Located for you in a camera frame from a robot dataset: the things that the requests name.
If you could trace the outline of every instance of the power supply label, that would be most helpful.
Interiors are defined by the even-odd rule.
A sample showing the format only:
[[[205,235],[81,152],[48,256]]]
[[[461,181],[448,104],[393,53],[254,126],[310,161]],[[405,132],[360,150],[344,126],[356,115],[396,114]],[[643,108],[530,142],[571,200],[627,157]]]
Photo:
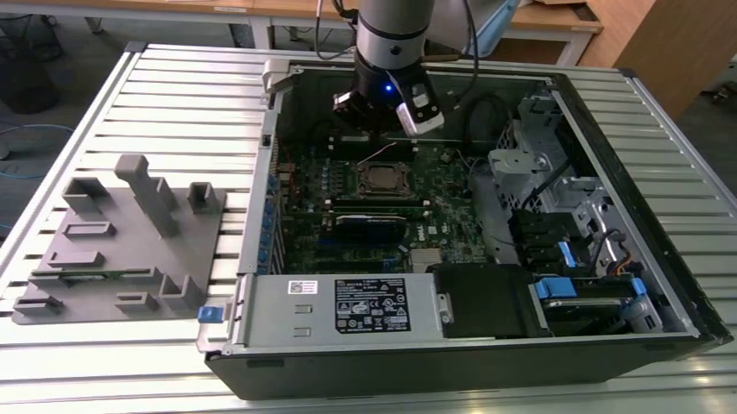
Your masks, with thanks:
[[[341,334],[412,330],[405,280],[337,279],[336,330]]]

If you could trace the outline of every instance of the green circuit board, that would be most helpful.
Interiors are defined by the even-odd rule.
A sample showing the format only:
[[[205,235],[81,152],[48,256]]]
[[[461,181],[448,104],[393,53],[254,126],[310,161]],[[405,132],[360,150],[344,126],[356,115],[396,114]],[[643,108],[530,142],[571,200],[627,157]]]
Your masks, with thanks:
[[[289,194],[282,225],[289,252],[286,273],[412,272],[409,252],[420,248],[437,248],[442,261],[489,261],[468,189],[469,167],[454,148],[420,145],[409,162],[364,163],[330,160],[314,149],[306,149],[295,165],[294,176],[283,183]],[[413,206],[364,204],[366,199],[373,199],[362,192],[365,172],[372,168],[382,168],[380,173],[389,174],[402,171],[406,188],[384,195],[406,200]],[[332,210],[326,200],[353,204],[348,210]],[[326,244],[322,237],[326,223],[345,215],[405,217],[402,240],[382,245]]]

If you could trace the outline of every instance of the aluminum profile table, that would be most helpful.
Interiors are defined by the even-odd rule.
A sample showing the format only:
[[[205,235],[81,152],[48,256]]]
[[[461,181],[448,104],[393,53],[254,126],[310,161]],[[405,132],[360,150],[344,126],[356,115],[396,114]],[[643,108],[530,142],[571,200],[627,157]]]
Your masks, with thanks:
[[[652,364],[605,384],[373,398],[241,401],[197,351],[197,320],[20,326],[23,294],[66,204],[71,177],[114,176],[121,153],[147,155],[173,187],[210,181],[229,201],[209,303],[234,293],[255,149],[265,116],[262,70],[312,54],[149,45],[127,52],[0,249],[0,412],[733,412],[737,342]],[[549,66],[484,63],[489,68]],[[466,66],[466,63],[445,66]],[[737,324],[737,203],[636,78],[559,68],[575,82],[675,245],[731,326]],[[210,325],[222,341],[225,325]]]

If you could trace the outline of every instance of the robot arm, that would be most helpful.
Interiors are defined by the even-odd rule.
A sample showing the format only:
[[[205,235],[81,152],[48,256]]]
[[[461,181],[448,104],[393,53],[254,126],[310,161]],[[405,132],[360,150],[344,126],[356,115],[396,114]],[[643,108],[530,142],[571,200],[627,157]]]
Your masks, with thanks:
[[[422,65],[433,6],[434,0],[361,0],[357,78],[334,111],[370,135],[400,128],[421,135],[445,122]]]

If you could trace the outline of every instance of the motherboard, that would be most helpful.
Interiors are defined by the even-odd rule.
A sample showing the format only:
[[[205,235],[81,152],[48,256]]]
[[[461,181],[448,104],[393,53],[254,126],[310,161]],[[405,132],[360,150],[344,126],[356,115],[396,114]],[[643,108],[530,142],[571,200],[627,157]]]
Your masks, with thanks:
[[[473,160],[456,148],[394,142],[373,155],[368,146],[306,146],[281,161],[286,273],[424,273],[441,262],[489,261]]]

